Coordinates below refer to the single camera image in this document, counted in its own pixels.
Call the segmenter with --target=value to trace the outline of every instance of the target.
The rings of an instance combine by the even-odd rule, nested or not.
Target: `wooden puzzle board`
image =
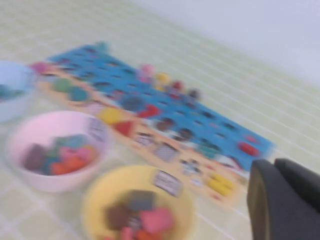
[[[245,173],[248,173],[250,162],[254,158],[239,150],[237,142],[245,136],[254,136],[261,156],[267,154],[272,146],[265,138],[199,103],[194,109],[186,108],[183,102],[171,100],[165,92],[140,83],[136,77],[136,69],[108,54],[101,56],[94,45],[82,46],[49,60],[52,61],[52,66],[46,75],[51,80],[39,82],[38,86],[41,90],[71,109],[93,114],[103,121],[104,111],[118,109],[121,119],[110,125],[119,141],[131,147],[151,164],[181,179],[193,191],[221,206],[231,206],[237,199],[240,188],[248,177]],[[89,97],[85,101],[70,101],[69,93],[54,90],[52,76],[58,79],[69,79],[73,86],[84,89]],[[145,106],[136,111],[124,110],[124,100],[114,98],[115,93],[119,94],[119,90],[124,100],[126,97],[144,96],[141,99],[146,104],[157,106],[161,110],[160,114],[146,119],[137,117],[137,112],[143,111]],[[178,125],[172,129],[171,135],[163,134],[155,127],[155,123],[164,118],[170,118]],[[132,123],[130,133],[126,136],[119,133],[116,130],[118,122]],[[192,141],[185,142],[177,138],[181,128],[192,131]],[[203,146],[201,141],[204,140],[213,142],[214,147],[218,144],[219,152],[215,148],[208,148],[207,143]],[[236,156],[235,159],[239,161],[234,162],[239,163],[236,166],[241,166],[241,171],[234,169],[234,162],[221,161],[220,159],[224,157],[219,154]]]

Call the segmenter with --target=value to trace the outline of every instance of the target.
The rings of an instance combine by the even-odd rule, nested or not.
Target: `white wall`
[[[320,0],[131,0],[320,85]]]

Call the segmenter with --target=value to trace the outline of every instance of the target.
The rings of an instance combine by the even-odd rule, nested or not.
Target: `bowl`
[[[80,170],[63,175],[42,175],[23,167],[32,144],[49,148],[56,137],[84,134],[98,152],[98,158]],[[45,192],[74,190],[93,177],[112,147],[111,131],[92,115],[76,111],[53,111],[23,122],[8,138],[6,159],[13,170],[30,186]]]
[[[89,239],[116,238],[116,231],[107,228],[104,210],[126,199],[132,190],[156,193],[156,206],[169,208],[174,228],[164,240],[185,240],[195,220],[191,194],[180,180],[149,165],[117,168],[97,179],[88,189],[82,205],[83,227]]]
[[[22,93],[0,101],[0,123],[20,117],[28,110],[35,95],[36,77],[36,73],[28,66],[0,61],[0,85]]]

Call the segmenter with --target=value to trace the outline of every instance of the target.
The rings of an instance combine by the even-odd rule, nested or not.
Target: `red block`
[[[133,121],[122,121],[115,124],[114,129],[121,133],[123,136],[130,137],[133,126]]]
[[[260,151],[256,149],[254,146],[251,146],[250,144],[246,142],[240,142],[238,144],[239,149],[241,149],[246,154],[249,154],[250,156],[258,157],[260,155]]]
[[[148,104],[146,106],[146,110],[145,111],[141,111],[137,114],[137,117],[139,118],[149,118],[149,117],[152,117],[152,116],[156,116],[158,114],[160,114],[161,110],[156,107],[155,105],[152,105],[152,104]]]

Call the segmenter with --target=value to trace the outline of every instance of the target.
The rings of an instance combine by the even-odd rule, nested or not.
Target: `blue puzzle board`
[[[52,56],[48,60],[58,64],[70,75],[87,82],[107,98],[116,92],[121,93],[121,98],[115,100],[120,106],[129,98],[138,96],[141,101],[134,107],[133,112],[143,111],[147,104],[158,107],[161,113],[150,117],[150,120],[170,118],[175,123],[171,129],[173,132],[191,130],[192,137],[189,141],[195,149],[201,149],[201,146],[218,147],[221,155],[233,157],[240,167],[248,172],[257,157],[240,150],[238,143],[245,142],[258,149],[259,159],[266,158],[273,147],[272,142],[266,138],[200,103],[190,108],[184,101],[173,99],[166,92],[139,81],[136,68],[109,54],[99,52],[96,45],[84,45]],[[249,142],[246,136],[256,139],[256,143]]]

